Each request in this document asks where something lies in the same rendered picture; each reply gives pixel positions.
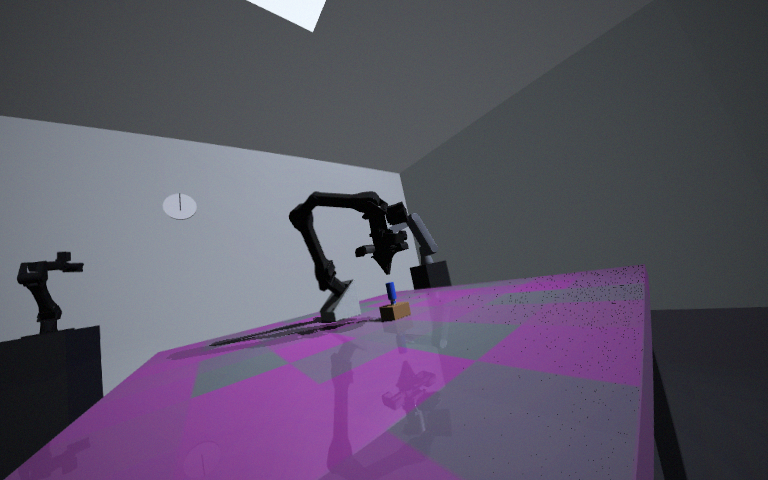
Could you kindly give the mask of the tan square block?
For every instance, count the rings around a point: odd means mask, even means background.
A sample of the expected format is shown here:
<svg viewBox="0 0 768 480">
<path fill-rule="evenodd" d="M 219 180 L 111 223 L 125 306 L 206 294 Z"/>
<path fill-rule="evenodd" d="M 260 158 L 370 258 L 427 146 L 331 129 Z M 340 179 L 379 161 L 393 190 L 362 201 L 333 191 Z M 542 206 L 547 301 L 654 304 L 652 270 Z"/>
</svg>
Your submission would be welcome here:
<svg viewBox="0 0 768 480">
<path fill-rule="evenodd" d="M 386 305 L 379 307 L 381 319 L 397 320 L 404 316 L 410 315 L 409 302 L 397 302 L 396 305 Z"/>
</svg>

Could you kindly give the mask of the blue cylinder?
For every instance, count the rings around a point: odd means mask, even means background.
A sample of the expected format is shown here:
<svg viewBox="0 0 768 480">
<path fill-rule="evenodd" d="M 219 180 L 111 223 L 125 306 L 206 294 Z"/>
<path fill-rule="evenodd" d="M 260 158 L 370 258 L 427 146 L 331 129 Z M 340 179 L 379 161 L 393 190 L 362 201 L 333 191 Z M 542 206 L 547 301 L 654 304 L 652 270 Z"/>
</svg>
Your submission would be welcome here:
<svg viewBox="0 0 768 480">
<path fill-rule="evenodd" d="M 388 294 L 388 300 L 394 300 L 397 299 L 394 282 L 386 283 L 386 289 Z"/>
</svg>

